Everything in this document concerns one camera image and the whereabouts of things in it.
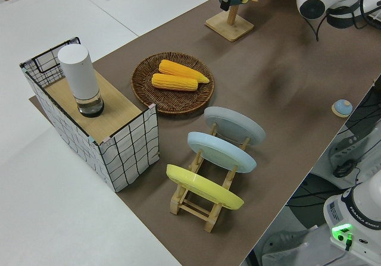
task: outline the corn cob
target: corn cob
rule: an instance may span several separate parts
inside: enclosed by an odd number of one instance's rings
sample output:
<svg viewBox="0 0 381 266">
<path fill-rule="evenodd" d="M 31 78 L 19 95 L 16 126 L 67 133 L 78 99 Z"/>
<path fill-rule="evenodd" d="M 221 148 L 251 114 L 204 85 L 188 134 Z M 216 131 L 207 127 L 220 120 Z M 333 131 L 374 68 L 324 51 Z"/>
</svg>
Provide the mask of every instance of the corn cob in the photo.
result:
<svg viewBox="0 0 381 266">
<path fill-rule="evenodd" d="M 159 71 L 163 74 L 172 74 L 174 76 L 195 79 L 199 83 L 209 83 L 209 79 L 199 71 L 169 60 L 161 60 Z"/>
<path fill-rule="evenodd" d="M 198 82 L 194 79 L 173 76 L 171 74 L 154 74 L 152 85 L 158 89 L 182 90 L 193 92 L 197 90 Z"/>
</svg>

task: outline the plate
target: plate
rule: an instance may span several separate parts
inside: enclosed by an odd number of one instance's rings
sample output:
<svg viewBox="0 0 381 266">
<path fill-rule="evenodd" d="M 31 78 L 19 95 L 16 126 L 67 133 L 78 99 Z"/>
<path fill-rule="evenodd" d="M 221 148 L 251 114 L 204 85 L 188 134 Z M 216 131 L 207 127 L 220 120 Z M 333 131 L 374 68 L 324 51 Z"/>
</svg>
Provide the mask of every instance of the plate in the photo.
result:
<svg viewBox="0 0 381 266">
<path fill-rule="evenodd" d="M 237 146 L 212 135 L 201 132 L 188 134 L 190 148 L 213 164 L 232 171 L 238 166 L 237 173 L 250 173 L 256 166 L 255 160 Z"/>
<path fill-rule="evenodd" d="M 161 60 L 166 59 L 185 65 L 202 73 L 209 83 L 200 83 L 194 92 L 157 89 L 153 87 L 151 78 L 159 73 Z M 210 100 L 214 90 L 214 77 L 209 68 L 199 59 L 178 52 L 163 52 L 143 60 L 134 70 L 131 87 L 135 96 L 146 106 L 156 104 L 157 111 L 163 114 L 187 114 L 204 107 Z"/>
<path fill-rule="evenodd" d="M 239 144 L 247 137 L 250 138 L 248 145 L 257 145 L 266 138 L 266 132 L 255 121 L 227 108 L 208 107 L 204 118 L 209 127 L 217 124 L 217 134 Z"/>
<path fill-rule="evenodd" d="M 222 204 L 225 208 L 239 209 L 244 203 L 239 196 L 231 191 L 184 168 L 167 165 L 167 176 L 196 195 L 215 204 Z"/>
</svg>

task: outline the light blue plate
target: light blue plate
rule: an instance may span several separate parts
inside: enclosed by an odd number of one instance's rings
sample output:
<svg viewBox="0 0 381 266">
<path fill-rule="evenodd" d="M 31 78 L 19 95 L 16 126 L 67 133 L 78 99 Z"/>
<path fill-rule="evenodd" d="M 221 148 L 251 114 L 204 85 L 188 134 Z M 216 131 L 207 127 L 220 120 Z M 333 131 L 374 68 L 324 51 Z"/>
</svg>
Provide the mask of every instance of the light blue plate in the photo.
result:
<svg viewBox="0 0 381 266">
<path fill-rule="evenodd" d="M 247 137 L 250 138 L 248 145 L 257 145 L 266 138 L 265 131 L 256 122 L 227 108 L 208 107 L 204 118 L 209 127 L 217 124 L 219 135 L 239 144 L 244 143 Z"/>
<path fill-rule="evenodd" d="M 245 151 L 206 133 L 190 132 L 188 145 L 196 153 L 201 151 L 204 159 L 230 171 L 238 166 L 237 173 L 249 173 L 257 166 L 255 160 Z"/>
</svg>

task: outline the green light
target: green light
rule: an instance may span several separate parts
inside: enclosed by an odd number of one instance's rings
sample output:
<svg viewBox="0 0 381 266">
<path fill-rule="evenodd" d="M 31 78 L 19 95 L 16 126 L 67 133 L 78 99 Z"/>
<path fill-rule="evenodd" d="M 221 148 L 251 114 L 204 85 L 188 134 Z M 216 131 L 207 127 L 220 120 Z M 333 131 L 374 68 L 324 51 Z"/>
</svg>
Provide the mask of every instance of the green light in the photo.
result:
<svg viewBox="0 0 381 266">
<path fill-rule="evenodd" d="M 337 232 L 337 231 L 341 231 L 343 229 L 350 229 L 350 228 L 352 228 L 352 224 L 346 223 L 346 224 L 343 224 L 341 226 L 332 227 L 332 232 Z"/>
<path fill-rule="evenodd" d="M 352 224 L 350 224 L 350 223 L 345 223 L 345 224 L 342 224 L 341 226 L 332 227 L 332 235 L 335 239 L 340 240 L 339 236 L 341 236 L 341 238 L 343 238 L 342 235 L 344 233 L 348 232 L 351 228 L 352 228 Z M 348 233 L 347 239 L 352 239 L 351 233 Z"/>
</svg>

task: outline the woven basket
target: woven basket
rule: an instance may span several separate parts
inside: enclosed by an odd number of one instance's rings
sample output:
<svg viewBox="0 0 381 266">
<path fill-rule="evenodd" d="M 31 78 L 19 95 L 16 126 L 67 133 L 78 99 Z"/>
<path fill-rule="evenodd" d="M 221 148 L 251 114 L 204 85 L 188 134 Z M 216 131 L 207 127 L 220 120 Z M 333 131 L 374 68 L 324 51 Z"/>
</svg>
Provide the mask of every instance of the woven basket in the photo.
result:
<svg viewBox="0 0 381 266">
<path fill-rule="evenodd" d="M 200 83 L 194 92 L 157 89 L 151 78 L 159 73 L 161 60 L 170 60 L 199 71 L 209 79 L 209 83 Z M 157 111 L 163 114 L 187 114 L 203 107 L 214 90 L 214 77 L 209 68 L 193 56 L 178 52 L 163 52 L 143 60 L 133 72 L 131 86 L 134 94 L 145 104 L 156 104 Z"/>
</svg>

